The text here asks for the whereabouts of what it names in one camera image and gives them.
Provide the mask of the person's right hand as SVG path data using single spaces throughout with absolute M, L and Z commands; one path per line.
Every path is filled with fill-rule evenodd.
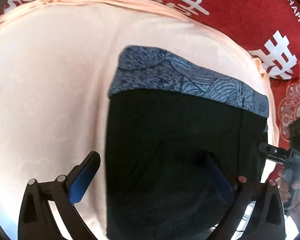
M 294 181 L 290 186 L 287 185 L 283 170 L 278 172 L 277 186 L 285 211 L 290 211 L 300 205 L 300 180 Z

